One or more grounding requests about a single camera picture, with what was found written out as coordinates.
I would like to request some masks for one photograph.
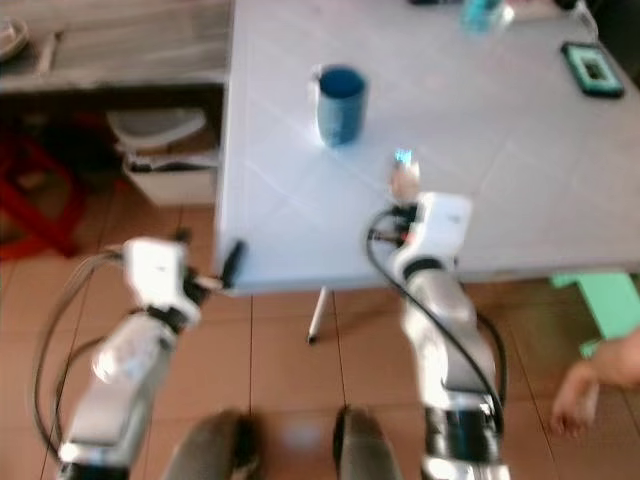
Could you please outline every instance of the table leg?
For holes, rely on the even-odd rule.
[[[316,310],[313,312],[313,319],[309,326],[309,336],[307,337],[309,345],[312,345],[316,341],[316,335],[318,334],[318,330],[320,330],[320,325],[322,324],[322,317],[324,315],[324,308],[327,303],[328,294],[329,289],[327,287],[322,287],[320,290],[320,296],[318,297],[318,303],[316,304]]]

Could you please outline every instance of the tiled floor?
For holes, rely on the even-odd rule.
[[[84,253],[128,237],[194,232],[192,264],[211,268],[213,212],[155,209],[133,189],[93,194],[77,232]],[[36,334],[78,259],[51,253],[0,265],[0,478],[52,478],[27,408]],[[580,440],[553,438],[546,421],[564,369],[578,345],[597,335],[573,288],[546,282],[472,285],[476,305],[494,320],[508,348],[511,377],[504,456],[515,480],[637,477],[640,395],[606,391],[594,430]],[[203,321],[181,339],[132,478],[160,477],[173,446],[199,417],[224,407],[251,408],[264,420],[268,477],[335,478],[331,434],[345,403],[372,408],[393,443],[407,480],[419,478],[423,421],[411,351],[399,327],[401,302],[387,290],[333,295],[318,344],[305,343],[316,293],[216,297]],[[131,307],[121,274],[93,276],[56,334],[45,380],[73,346],[107,333]],[[83,358],[69,373],[62,405],[66,425],[89,376]]]

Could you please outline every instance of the white container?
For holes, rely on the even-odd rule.
[[[213,205],[218,169],[134,173],[127,162],[122,170],[151,202],[159,206]]]

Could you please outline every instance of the red chair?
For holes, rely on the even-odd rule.
[[[54,172],[69,187],[69,198],[57,219],[45,217],[29,203],[17,182],[29,172]],[[0,244],[0,258],[18,259],[53,248],[65,257],[77,252],[71,233],[84,211],[84,188],[69,170],[57,163],[31,137],[0,131],[0,209],[28,234],[25,238]]]

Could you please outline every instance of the smartphone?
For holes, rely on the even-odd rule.
[[[624,86],[599,45],[565,42],[560,51],[585,95],[603,98],[624,95]]]

